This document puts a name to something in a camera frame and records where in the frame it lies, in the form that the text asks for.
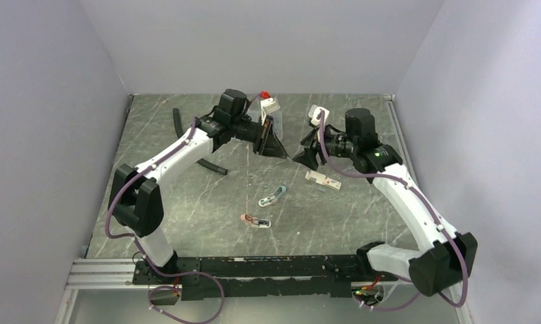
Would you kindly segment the white staple box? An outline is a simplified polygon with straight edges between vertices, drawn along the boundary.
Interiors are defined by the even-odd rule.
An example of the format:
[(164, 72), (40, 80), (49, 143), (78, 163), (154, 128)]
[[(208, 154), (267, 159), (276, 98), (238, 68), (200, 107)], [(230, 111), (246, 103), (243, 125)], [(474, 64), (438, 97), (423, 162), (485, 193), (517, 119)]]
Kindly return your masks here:
[(333, 190), (340, 190), (342, 185), (341, 182), (339, 182), (338, 180), (334, 180), (322, 173), (313, 170), (309, 170), (306, 172), (305, 179)]

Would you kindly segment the blue mini stapler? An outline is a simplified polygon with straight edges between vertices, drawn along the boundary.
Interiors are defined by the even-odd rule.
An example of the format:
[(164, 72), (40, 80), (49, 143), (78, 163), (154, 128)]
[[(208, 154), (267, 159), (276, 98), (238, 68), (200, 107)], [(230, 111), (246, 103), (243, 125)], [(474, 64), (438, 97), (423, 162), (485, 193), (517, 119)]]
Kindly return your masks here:
[(276, 203), (286, 193), (286, 186), (280, 186), (276, 191), (259, 200), (260, 207), (268, 207)]

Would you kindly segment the pink mini stapler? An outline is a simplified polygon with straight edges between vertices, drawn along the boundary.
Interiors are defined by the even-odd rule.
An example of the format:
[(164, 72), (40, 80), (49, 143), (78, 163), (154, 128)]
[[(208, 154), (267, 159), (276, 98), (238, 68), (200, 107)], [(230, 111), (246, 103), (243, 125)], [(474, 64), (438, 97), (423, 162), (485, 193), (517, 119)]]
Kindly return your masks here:
[(259, 219), (248, 214), (242, 214), (240, 218), (246, 225), (253, 228), (270, 228), (272, 226), (272, 222), (268, 219)]

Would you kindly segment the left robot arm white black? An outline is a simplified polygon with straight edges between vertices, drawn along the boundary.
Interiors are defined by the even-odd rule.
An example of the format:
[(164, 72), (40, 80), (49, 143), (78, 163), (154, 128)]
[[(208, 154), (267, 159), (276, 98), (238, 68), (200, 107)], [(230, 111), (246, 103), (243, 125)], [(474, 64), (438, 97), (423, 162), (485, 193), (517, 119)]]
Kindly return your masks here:
[(252, 145), (256, 155), (286, 159), (288, 153), (274, 131), (277, 99), (266, 92), (256, 96), (260, 115), (252, 119), (247, 95), (227, 89), (212, 110), (193, 119), (187, 131), (163, 151), (138, 164), (123, 164), (113, 175), (104, 230), (110, 239), (131, 238), (151, 265), (151, 275), (162, 284), (178, 272), (178, 255), (162, 229), (161, 186), (171, 184), (191, 165), (235, 138)]

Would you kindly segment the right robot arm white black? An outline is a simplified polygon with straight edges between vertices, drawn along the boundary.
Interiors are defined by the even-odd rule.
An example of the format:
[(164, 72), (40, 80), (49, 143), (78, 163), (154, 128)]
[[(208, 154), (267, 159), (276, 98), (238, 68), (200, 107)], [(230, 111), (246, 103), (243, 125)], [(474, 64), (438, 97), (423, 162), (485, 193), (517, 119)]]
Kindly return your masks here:
[(437, 212), (397, 151), (380, 141), (369, 110), (346, 111), (344, 130), (327, 123), (329, 114), (324, 107), (310, 108), (312, 131), (302, 139), (303, 151), (293, 160), (312, 171), (328, 164), (342, 176), (367, 180), (395, 208), (417, 244), (417, 250), (383, 242), (360, 248), (355, 262), (357, 275), (371, 280), (379, 273), (390, 273), (411, 282), (424, 296), (442, 295), (445, 290), (460, 286), (459, 296), (447, 302), (462, 306), (478, 247), (474, 235), (461, 234)]

